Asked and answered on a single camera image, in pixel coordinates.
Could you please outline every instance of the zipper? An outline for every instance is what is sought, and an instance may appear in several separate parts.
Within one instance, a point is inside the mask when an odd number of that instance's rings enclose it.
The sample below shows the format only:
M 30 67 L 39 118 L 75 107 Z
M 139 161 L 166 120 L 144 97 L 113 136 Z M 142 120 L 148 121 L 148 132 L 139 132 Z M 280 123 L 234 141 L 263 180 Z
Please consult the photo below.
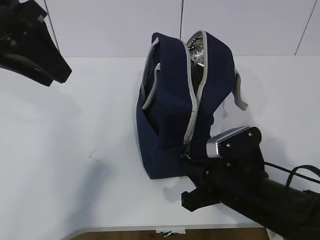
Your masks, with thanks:
M 199 34 L 199 32 L 195 33 L 191 39 L 194 38 Z M 202 34 L 202 39 L 203 39 L 203 56 L 204 56 L 204 66 L 203 66 L 203 77 L 201 80 L 201 83 L 199 84 L 197 93 L 195 94 L 193 85 L 192 85 L 192 78 L 191 78 L 191 57 L 190 57 L 190 51 L 186 43 L 183 43 L 184 48 L 185 48 L 185 53 L 187 57 L 187 78 L 188 78 L 188 87 L 189 87 L 189 94 L 192 102 L 192 111 L 191 111 L 191 116 L 189 119 L 189 123 L 187 126 L 187 129 L 185 131 L 184 135 L 184 142 L 183 144 L 186 145 L 185 148 L 185 156 L 189 156 L 190 154 L 190 142 L 193 138 L 195 127 L 196 127 L 196 121 L 197 121 L 197 115 L 198 115 L 198 110 L 200 106 L 200 101 L 202 97 L 202 92 L 204 89 L 204 86 L 207 82 L 207 75 L 208 75 L 208 48 L 207 48 L 207 33 L 205 31 L 201 31 Z

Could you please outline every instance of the gray zipper trim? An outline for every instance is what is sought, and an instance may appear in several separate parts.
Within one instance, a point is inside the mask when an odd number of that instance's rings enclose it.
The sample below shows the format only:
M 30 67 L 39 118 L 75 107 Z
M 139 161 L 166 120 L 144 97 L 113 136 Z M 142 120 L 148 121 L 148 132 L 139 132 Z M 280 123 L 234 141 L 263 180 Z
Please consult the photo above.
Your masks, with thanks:
M 195 91 L 192 85 L 192 79 L 191 79 L 191 58 L 190 58 L 190 52 L 187 44 L 185 44 L 182 40 L 183 46 L 185 48 L 186 53 L 186 64 L 187 64 L 187 76 L 188 76 L 188 87 L 189 87 L 189 94 L 192 102 L 192 112 L 189 119 L 188 127 L 186 128 L 185 134 L 184 134 L 184 144 L 190 143 L 192 140 L 192 137 L 194 135 L 195 127 L 196 127 L 196 121 L 197 121 L 197 115 L 199 110 L 199 105 L 202 97 L 202 92 L 204 90 L 204 86 L 207 82 L 207 75 L 208 75 L 208 45 L 207 45 L 207 33 L 205 31 L 198 31 L 196 32 L 191 39 L 199 32 L 202 33 L 203 38 L 203 54 L 204 54 L 204 69 L 203 69 L 203 77 L 201 80 L 201 83 L 199 85 L 197 94 L 195 95 Z

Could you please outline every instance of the black cable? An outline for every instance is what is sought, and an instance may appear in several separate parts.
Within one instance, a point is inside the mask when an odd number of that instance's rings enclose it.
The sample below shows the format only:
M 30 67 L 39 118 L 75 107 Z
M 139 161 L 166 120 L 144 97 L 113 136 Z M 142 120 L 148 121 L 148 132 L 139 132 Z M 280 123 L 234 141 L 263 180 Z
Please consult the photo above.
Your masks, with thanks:
M 292 171 L 289 170 L 289 169 L 286 169 L 286 168 L 284 168 L 284 167 L 282 167 L 282 166 L 275 165 L 275 164 L 270 163 L 270 162 L 266 162 L 266 161 L 265 161 L 264 164 L 267 165 L 267 166 L 273 167 L 273 168 L 275 168 L 275 169 L 282 170 L 282 171 L 287 172 L 287 173 L 289 173 L 289 174 L 292 172 Z M 299 178 L 303 178 L 303 179 L 309 180 L 309 181 L 311 181 L 311 182 L 314 182 L 314 183 L 316 183 L 316 184 L 320 184 L 320 181 L 319 181 L 319 180 L 313 179 L 313 178 L 311 178 L 311 177 L 308 177 L 308 176 L 305 176 L 305 175 L 302 175 L 302 174 L 299 174 L 299 173 L 296 173 L 296 172 L 294 173 L 294 175 L 297 176 L 297 177 L 299 177 Z

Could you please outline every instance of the white wall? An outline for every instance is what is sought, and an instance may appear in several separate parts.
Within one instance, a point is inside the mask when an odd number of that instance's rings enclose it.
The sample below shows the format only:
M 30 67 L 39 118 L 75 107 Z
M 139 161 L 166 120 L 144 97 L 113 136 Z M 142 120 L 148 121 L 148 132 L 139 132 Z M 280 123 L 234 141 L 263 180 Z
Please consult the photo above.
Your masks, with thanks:
M 176 38 L 180 33 L 182 0 L 46 2 L 65 57 L 144 57 L 153 32 Z M 294 55 L 315 2 L 184 0 L 182 38 L 205 30 L 235 56 Z M 318 4 L 299 55 L 320 54 L 319 21 Z
M 153 32 L 179 37 L 181 0 L 46 0 L 66 57 L 143 57 Z
M 320 55 L 320 2 L 315 5 L 297 54 Z
M 182 38 L 205 30 L 235 56 L 294 55 L 315 0 L 185 0 Z

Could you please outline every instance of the bag handle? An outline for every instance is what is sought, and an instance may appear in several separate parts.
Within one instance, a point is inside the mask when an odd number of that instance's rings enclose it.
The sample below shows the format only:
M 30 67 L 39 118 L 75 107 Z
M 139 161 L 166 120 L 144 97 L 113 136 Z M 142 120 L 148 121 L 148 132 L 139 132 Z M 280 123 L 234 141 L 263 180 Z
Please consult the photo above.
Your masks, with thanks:
M 288 177 L 288 179 L 287 179 L 287 181 L 286 181 L 285 189 L 284 189 L 284 193 L 285 193 L 285 194 L 288 192 L 288 190 L 289 190 L 289 188 L 290 188 L 290 184 L 291 184 L 291 182 L 292 182 L 292 179 L 293 179 L 294 175 L 296 174 L 296 172 L 297 172 L 299 169 L 307 169 L 307 170 L 313 172 L 314 174 L 318 175 L 318 177 L 320 178 L 320 169 L 319 169 L 319 168 L 317 168 L 317 167 L 315 167 L 315 166 L 312 166 L 312 165 L 297 166 L 297 167 L 295 167 L 295 168 L 291 171 L 291 173 L 290 173 L 290 175 L 289 175 L 289 177 Z
M 144 70 L 143 70 L 143 77 L 142 77 L 142 83 L 140 87 L 140 101 L 142 106 L 145 104 L 147 101 L 147 96 L 146 96 L 146 91 L 145 91 L 145 86 L 147 83 L 147 78 L 150 70 L 150 65 L 152 61 L 152 55 L 154 54 L 154 51 L 156 49 L 156 46 L 159 44 L 159 38 L 157 37 L 153 43 L 151 44 L 151 47 L 149 49 L 148 55 L 146 57 L 145 65 L 144 65 Z

